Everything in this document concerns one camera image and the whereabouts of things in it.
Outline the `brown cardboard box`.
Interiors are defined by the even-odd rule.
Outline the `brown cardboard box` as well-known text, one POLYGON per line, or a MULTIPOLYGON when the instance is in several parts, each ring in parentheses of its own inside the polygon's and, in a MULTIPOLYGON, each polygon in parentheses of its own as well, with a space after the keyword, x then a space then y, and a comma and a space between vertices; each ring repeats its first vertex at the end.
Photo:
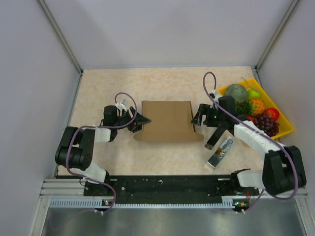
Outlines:
POLYGON ((140 142, 192 143, 204 140, 195 131, 190 101, 143 101, 143 116, 151 122, 133 137, 140 142))

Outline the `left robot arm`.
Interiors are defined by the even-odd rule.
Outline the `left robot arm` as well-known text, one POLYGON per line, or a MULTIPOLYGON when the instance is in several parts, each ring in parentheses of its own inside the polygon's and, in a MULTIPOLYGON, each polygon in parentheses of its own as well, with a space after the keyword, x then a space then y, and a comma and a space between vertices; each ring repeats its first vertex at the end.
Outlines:
POLYGON ((92 185, 90 190, 96 190, 101 195, 111 193, 109 173, 92 161, 94 144, 114 141, 119 129, 127 128, 135 133, 150 122, 132 106, 129 109, 120 104, 105 106, 99 127, 79 130, 78 127, 68 126, 65 129, 55 162, 59 166, 69 167, 71 172, 81 177, 96 180, 88 181, 92 185))

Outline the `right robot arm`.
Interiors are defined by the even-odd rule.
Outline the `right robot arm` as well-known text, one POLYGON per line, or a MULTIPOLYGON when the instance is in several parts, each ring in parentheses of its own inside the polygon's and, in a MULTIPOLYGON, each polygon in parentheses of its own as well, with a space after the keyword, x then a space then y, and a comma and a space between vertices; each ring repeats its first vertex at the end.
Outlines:
POLYGON ((263 159, 263 168, 259 171, 243 169, 235 171, 235 179, 229 183, 230 190, 237 195, 248 187, 264 189, 275 196, 298 188, 307 183, 302 156, 296 146, 285 145, 271 139, 245 116, 236 113, 235 100, 231 96, 221 96, 212 104, 200 104, 196 115, 191 120, 194 125, 205 125, 216 128, 205 147, 212 149, 221 135, 230 131, 232 135, 244 143, 263 159))

